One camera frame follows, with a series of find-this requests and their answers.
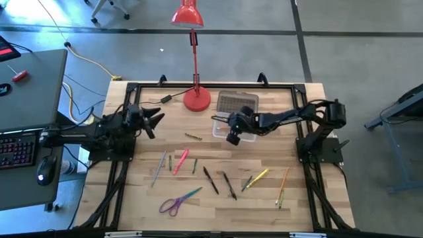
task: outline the gray floor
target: gray floor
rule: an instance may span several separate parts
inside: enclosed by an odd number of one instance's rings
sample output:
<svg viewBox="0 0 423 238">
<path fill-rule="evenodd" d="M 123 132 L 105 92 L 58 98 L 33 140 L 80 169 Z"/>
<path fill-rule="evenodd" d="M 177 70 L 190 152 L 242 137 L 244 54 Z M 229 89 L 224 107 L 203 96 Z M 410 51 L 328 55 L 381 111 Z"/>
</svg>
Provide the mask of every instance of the gray floor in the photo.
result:
<svg viewBox="0 0 423 238">
<path fill-rule="evenodd" d="M 80 1 L 42 0 L 60 26 L 76 28 L 174 29 L 169 24 L 177 0 L 127 0 L 131 19 L 106 4 L 90 22 L 92 5 Z M 421 32 L 421 8 L 417 0 L 297 0 L 303 30 Z M 289 0 L 198 0 L 209 30 L 295 30 Z M 35 0 L 10 0 L 0 13 L 1 26 L 53 26 Z M 58 33 L 1 32 L 0 35 L 32 50 L 63 48 Z M 188 80 L 192 54 L 186 35 L 65 33 L 80 54 L 100 61 L 125 80 Z M 263 71 L 270 81 L 304 82 L 296 36 L 199 35 L 198 61 L 203 80 L 255 81 Z M 306 37 L 305 47 L 313 82 L 323 83 L 327 97 L 338 98 L 347 108 L 347 125 L 337 131 L 351 142 L 343 149 L 348 193 L 356 226 L 364 231 L 423 236 L 423 189 L 395 195 L 387 185 L 399 180 L 393 154 L 381 128 L 367 132 L 363 124 L 376 117 L 404 92 L 421 84 L 423 38 Z M 99 93 L 106 93 L 110 77 L 71 54 L 66 73 Z M 102 97 L 70 82 L 75 100 L 86 109 Z M 63 93 L 59 109 L 68 115 L 69 99 Z M 95 112 L 101 113 L 101 106 Z M 420 147 L 418 122 L 396 126 L 400 143 Z M 420 150 L 407 148 L 406 157 L 421 168 Z M 0 233 L 63 229 L 75 211 L 82 181 L 63 182 L 58 200 L 65 208 L 47 214 L 42 207 L 0 212 Z M 19 217 L 25 227 L 14 222 Z"/>
</svg>

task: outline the computer mouse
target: computer mouse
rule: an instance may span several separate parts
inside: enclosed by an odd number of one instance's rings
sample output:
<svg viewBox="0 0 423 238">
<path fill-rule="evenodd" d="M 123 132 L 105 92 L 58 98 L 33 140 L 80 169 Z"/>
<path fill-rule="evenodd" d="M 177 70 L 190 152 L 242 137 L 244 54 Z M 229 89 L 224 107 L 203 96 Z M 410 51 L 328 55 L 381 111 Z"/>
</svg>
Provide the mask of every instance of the computer mouse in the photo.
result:
<svg viewBox="0 0 423 238">
<path fill-rule="evenodd" d="M 53 181 L 56 161 L 56 156 L 53 155 L 42 158 L 37 168 L 37 183 L 39 185 L 47 186 Z"/>
</svg>

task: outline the scissor blade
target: scissor blade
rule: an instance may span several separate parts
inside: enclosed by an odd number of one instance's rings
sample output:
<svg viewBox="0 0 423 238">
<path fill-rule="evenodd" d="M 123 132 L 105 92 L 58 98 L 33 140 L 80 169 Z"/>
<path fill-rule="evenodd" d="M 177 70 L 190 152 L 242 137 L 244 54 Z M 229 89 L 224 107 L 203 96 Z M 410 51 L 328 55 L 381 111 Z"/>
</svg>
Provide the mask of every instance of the scissor blade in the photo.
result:
<svg viewBox="0 0 423 238">
<path fill-rule="evenodd" d="M 189 198 L 189 197 L 191 197 L 192 195 L 196 194 L 198 191 L 200 191 L 202 188 L 203 188 L 203 187 L 199 187 L 199 188 L 197 188 L 197 189 L 195 189 L 195 190 L 193 190 L 193 191 L 191 191 L 191 192 L 187 193 L 184 197 L 185 197 L 185 198 Z"/>
</svg>

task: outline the lamp base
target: lamp base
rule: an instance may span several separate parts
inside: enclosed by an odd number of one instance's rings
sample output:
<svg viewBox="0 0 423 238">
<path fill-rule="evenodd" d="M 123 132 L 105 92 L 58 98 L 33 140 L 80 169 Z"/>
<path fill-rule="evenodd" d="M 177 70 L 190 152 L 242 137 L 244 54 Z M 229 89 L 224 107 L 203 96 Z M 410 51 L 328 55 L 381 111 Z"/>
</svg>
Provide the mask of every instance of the lamp base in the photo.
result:
<svg viewBox="0 0 423 238">
<path fill-rule="evenodd" d="M 203 87 L 200 87 L 199 90 L 200 93 L 198 97 L 194 89 L 185 93 L 184 104 L 188 110 L 201 112 L 209 107 L 210 101 L 212 100 L 209 91 Z"/>
</svg>

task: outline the scissors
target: scissors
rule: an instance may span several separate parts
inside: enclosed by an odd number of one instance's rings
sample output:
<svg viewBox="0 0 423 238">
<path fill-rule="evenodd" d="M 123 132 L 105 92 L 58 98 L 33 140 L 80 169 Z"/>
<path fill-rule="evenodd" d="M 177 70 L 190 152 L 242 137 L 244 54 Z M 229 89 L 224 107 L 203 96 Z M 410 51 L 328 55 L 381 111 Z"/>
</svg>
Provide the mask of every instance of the scissors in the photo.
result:
<svg viewBox="0 0 423 238">
<path fill-rule="evenodd" d="M 185 199 L 191 197 L 192 195 L 196 194 L 198 191 L 200 191 L 203 187 L 199 187 L 187 194 L 185 194 L 184 196 L 181 196 L 180 198 L 171 198 L 166 200 L 165 202 L 163 202 L 163 204 L 161 204 L 160 208 L 159 208 L 159 212 L 160 213 L 164 213 L 169 211 L 169 215 L 171 215 L 171 217 L 174 217 L 177 215 L 178 210 L 180 205 L 185 201 Z"/>
</svg>

